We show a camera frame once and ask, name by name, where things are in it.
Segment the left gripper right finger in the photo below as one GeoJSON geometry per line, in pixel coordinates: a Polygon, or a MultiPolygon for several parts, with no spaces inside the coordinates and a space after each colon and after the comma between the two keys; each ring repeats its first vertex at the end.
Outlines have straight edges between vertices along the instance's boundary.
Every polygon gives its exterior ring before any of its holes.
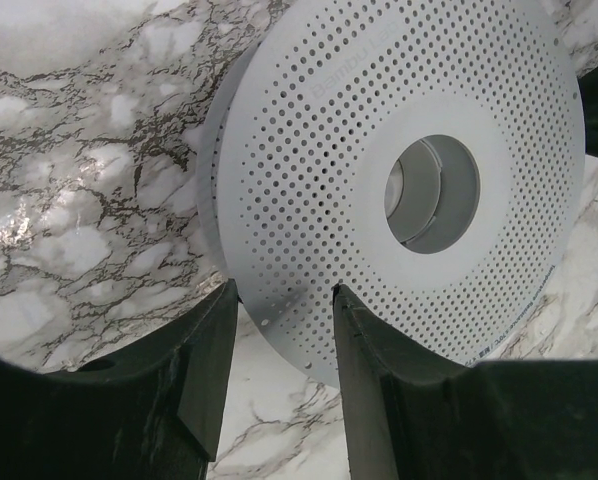
{"type": "Polygon", "coordinates": [[[598,479],[598,360],[452,362],[333,292],[354,479],[598,479]]]}

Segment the white perforated cable spool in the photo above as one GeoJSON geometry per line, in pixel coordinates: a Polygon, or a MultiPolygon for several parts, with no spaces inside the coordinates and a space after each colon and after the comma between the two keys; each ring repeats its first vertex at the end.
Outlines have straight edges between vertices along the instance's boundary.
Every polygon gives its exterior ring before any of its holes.
{"type": "Polygon", "coordinates": [[[337,284],[463,365],[525,321],[584,156],[576,73],[539,2],[297,1],[215,93],[197,206],[267,342],[337,386],[337,284]]]}

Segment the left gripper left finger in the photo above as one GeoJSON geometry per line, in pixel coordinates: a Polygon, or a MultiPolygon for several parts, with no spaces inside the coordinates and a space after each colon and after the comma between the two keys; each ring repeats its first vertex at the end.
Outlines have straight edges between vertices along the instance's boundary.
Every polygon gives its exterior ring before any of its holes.
{"type": "Polygon", "coordinates": [[[76,371],[0,359],[0,479],[202,479],[216,459],[236,336],[233,281],[76,371]]]}

